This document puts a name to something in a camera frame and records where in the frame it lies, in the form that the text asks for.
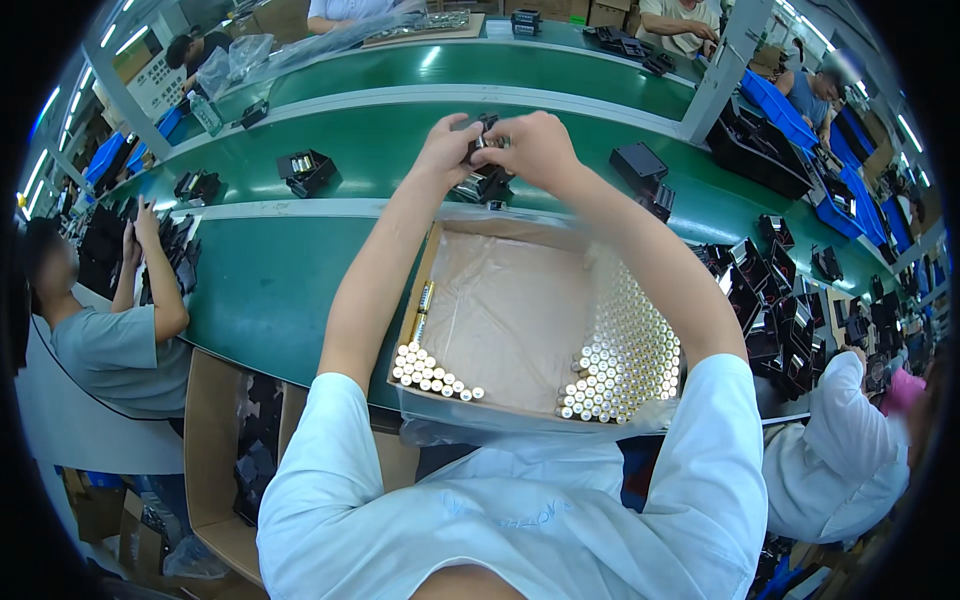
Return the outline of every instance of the workbench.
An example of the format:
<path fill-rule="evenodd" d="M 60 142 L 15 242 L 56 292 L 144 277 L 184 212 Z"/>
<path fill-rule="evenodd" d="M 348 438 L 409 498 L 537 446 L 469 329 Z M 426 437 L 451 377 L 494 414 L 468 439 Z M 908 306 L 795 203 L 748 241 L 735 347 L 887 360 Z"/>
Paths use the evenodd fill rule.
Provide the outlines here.
<path fill-rule="evenodd" d="M 583 44 L 580 29 L 548 21 L 544 32 L 557 37 L 517 44 L 432 40 L 322 60 L 270 84 L 271 114 L 261 123 L 247 131 L 225 128 L 214 139 L 206 133 L 190 137 L 180 132 L 179 138 L 172 136 L 180 142 L 172 156 L 119 185 L 102 201 L 110 205 L 140 193 L 171 201 L 181 172 L 202 168 L 218 173 L 223 185 L 210 206 L 178 206 L 203 215 L 197 232 L 203 255 L 197 288 L 189 299 L 191 323 L 183 337 L 303 386 L 316 372 L 327 312 L 347 267 L 416 158 L 427 130 L 453 112 L 495 111 L 505 118 L 550 109 L 567 126 L 586 166 L 628 194 L 608 160 L 613 148 L 643 141 L 670 169 L 665 182 L 676 198 L 668 225 L 682 238 L 727 244 L 748 235 L 759 239 L 757 217 L 779 214 L 796 239 L 790 254 L 799 274 L 815 276 L 810 272 L 813 244 L 832 245 L 845 274 L 839 289 L 866 293 L 874 273 L 881 273 L 884 285 L 893 289 L 892 276 L 877 258 L 822 224 L 809 204 L 788 201 L 725 171 L 707 149 L 672 137 L 662 123 L 682 118 L 693 94 L 689 85 L 644 74 L 635 64 L 610 60 L 585 47 L 566 52 L 550 44 L 538 46 L 561 39 L 560 31 L 569 43 Z M 424 66 L 431 52 L 435 58 Z M 253 100 L 248 96 L 234 106 L 242 109 Z M 218 108 L 229 113 L 231 102 L 226 98 Z M 677 111 L 680 104 L 683 109 Z M 188 121 L 184 119 L 184 129 Z M 276 172 L 278 156 L 306 148 L 330 156 L 339 171 L 314 200 L 294 198 Z M 511 188 L 510 211 L 560 217 L 568 213 L 556 199 L 522 180 L 512 181 Z M 369 395 L 371 405 L 388 409 L 398 409 L 396 390 L 386 378 L 399 319 L 397 312 Z M 782 418 L 805 408 L 787 404 L 765 412 Z"/>

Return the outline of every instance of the battery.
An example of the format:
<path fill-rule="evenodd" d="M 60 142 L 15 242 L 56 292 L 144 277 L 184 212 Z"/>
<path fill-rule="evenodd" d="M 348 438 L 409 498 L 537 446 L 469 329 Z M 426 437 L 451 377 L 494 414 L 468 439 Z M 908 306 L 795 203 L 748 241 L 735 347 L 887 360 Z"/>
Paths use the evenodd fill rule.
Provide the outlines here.
<path fill-rule="evenodd" d="M 426 315 L 423 313 L 417 313 L 417 317 L 414 319 L 414 334 L 410 342 L 410 351 L 420 351 L 420 342 L 423 340 L 423 329 L 426 327 Z M 417 345 L 417 350 L 413 350 L 413 345 Z"/>
<path fill-rule="evenodd" d="M 421 313 L 426 313 L 430 310 L 430 302 L 433 300 L 433 281 L 427 281 L 423 284 L 423 291 L 420 293 L 420 304 L 417 306 L 417 310 Z"/>

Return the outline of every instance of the water bottle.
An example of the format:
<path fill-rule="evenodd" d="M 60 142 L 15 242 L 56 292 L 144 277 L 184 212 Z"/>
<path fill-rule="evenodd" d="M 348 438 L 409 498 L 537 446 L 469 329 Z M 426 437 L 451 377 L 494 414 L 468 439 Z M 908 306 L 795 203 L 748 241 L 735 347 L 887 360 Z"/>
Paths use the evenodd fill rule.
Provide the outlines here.
<path fill-rule="evenodd" d="M 197 115 L 197 120 L 204 126 L 207 133 L 213 136 L 224 128 L 224 122 L 220 119 L 220 115 L 217 114 L 217 111 L 213 109 L 206 98 L 193 89 L 187 92 L 186 97 L 190 101 L 190 111 Z"/>

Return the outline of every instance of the clear plastic liner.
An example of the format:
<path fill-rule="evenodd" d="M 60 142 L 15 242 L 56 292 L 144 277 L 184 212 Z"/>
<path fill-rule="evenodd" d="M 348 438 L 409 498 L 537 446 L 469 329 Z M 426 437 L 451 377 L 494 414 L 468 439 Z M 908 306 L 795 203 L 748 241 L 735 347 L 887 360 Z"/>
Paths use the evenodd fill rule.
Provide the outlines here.
<path fill-rule="evenodd" d="M 567 220 L 460 207 L 442 210 L 440 218 L 444 232 L 422 347 L 486 394 L 467 403 L 397 386 L 404 444 L 474 444 L 543 460 L 669 423 L 673 397 L 649 398 L 624 424 L 553 414 L 557 391 L 578 377 L 570 368 L 573 354 L 611 296 L 615 255 L 592 256 Z"/>
<path fill-rule="evenodd" d="M 359 18 L 348 25 L 337 26 L 321 36 L 310 36 L 286 44 L 272 54 L 269 53 L 268 44 L 268 56 L 265 60 L 261 56 L 262 41 L 245 41 L 248 37 L 264 36 L 242 36 L 230 44 L 229 55 L 219 49 L 214 51 L 197 71 L 197 81 L 204 87 L 210 99 L 216 101 L 241 85 L 275 79 L 322 60 L 330 54 L 358 46 L 368 37 L 389 30 L 404 32 L 424 28 L 429 23 L 424 0 L 404 0 L 389 12 Z M 233 58 L 234 52 L 238 54 L 236 60 Z"/>

